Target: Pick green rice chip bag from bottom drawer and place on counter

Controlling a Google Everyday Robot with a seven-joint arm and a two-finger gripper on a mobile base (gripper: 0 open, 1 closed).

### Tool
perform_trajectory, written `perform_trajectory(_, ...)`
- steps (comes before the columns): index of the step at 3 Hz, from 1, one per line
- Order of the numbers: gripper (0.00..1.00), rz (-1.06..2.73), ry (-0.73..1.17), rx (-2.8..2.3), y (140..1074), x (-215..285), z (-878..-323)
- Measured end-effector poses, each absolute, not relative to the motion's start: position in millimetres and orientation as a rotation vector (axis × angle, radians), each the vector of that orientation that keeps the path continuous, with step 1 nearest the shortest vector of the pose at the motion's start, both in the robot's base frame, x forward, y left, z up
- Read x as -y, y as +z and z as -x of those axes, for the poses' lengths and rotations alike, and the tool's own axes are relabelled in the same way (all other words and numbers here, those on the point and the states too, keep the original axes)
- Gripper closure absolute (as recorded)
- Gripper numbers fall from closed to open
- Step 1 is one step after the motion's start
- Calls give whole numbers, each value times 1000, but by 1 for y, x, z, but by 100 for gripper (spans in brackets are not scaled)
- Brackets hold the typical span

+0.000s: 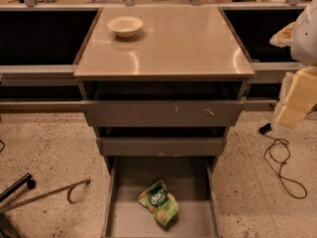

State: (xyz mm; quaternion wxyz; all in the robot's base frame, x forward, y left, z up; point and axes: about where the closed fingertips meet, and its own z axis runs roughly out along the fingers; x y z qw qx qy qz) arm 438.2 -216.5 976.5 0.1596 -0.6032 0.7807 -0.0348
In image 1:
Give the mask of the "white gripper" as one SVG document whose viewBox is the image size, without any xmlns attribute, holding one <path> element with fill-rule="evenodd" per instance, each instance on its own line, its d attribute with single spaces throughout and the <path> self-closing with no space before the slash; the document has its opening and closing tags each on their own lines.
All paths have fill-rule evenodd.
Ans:
<svg viewBox="0 0 317 238">
<path fill-rule="evenodd" d="M 269 43 L 284 48 L 292 43 L 292 22 L 274 34 Z M 311 66 L 297 73 L 288 72 L 282 81 L 279 102 L 274 110 L 274 126 L 295 127 L 317 104 L 317 67 Z"/>
</svg>

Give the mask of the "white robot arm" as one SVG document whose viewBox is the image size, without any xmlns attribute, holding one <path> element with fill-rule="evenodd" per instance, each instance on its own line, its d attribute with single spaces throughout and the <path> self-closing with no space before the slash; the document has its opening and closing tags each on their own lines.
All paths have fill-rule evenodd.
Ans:
<svg viewBox="0 0 317 238">
<path fill-rule="evenodd" d="M 317 104 L 317 0 L 271 37 L 273 46 L 290 47 L 291 57 L 307 68 L 288 73 L 280 89 L 272 128 L 294 128 Z"/>
</svg>

